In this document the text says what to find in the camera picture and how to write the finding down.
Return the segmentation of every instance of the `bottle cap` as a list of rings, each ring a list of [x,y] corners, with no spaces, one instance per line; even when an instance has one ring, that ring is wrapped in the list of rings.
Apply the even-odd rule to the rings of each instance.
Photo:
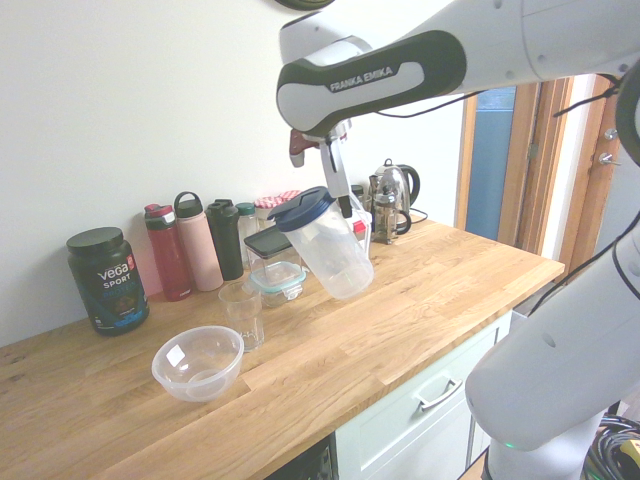
[[[225,200],[216,200],[211,203],[207,207],[206,215],[210,226],[212,223],[216,226],[236,224],[240,217],[238,209],[229,206]]]
[[[256,207],[253,203],[239,203],[236,205],[236,208],[238,209],[238,212],[240,212],[240,215],[253,215],[256,213]]]
[[[176,223],[176,214],[171,205],[152,203],[144,207],[144,223],[149,230],[166,230]]]
[[[193,195],[194,198],[193,200],[184,200],[181,202],[180,199],[185,195]],[[180,193],[173,202],[173,208],[175,209],[178,218],[195,217],[203,211],[200,197],[193,192]]]

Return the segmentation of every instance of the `drawer handle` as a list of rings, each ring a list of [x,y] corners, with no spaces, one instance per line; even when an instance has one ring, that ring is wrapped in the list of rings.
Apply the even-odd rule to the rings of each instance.
[[[420,400],[420,410],[422,410],[423,412],[426,412],[427,410],[435,407],[436,405],[440,405],[447,398],[451,397],[451,395],[456,393],[463,383],[464,382],[462,380],[454,380],[453,378],[450,378],[445,387],[446,391],[442,395],[440,395],[438,398],[430,402],[427,402],[420,395],[416,395],[416,398]]]

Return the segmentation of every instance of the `pink water bottle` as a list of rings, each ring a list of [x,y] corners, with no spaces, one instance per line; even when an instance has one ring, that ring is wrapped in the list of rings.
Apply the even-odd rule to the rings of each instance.
[[[173,207],[154,203],[144,207],[144,212],[144,223],[164,296],[170,302],[187,298],[191,294],[191,276],[180,244]]]
[[[180,201],[185,195],[193,195],[193,200]],[[219,288],[223,282],[222,272],[200,198],[193,192],[182,192],[173,207],[196,287],[202,292]]]

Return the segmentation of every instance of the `franka emika logo text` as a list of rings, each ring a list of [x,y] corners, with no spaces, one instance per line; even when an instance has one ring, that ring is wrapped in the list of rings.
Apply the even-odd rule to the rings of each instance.
[[[348,78],[346,80],[342,80],[340,82],[335,82],[329,85],[332,93],[340,92],[342,90],[346,90],[348,88],[357,87],[358,85],[362,85],[364,83],[370,83],[375,80],[380,80],[382,78],[386,78],[389,76],[393,76],[393,70],[391,67],[383,67],[378,70],[373,70],[372,72],[367,72],[362,75],[356,75],[355,77]]]

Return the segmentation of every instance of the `dishwasher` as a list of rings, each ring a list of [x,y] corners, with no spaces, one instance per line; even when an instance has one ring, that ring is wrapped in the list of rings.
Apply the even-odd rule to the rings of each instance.
[[[333,434],[298,455],[265,480],[338,480]]]

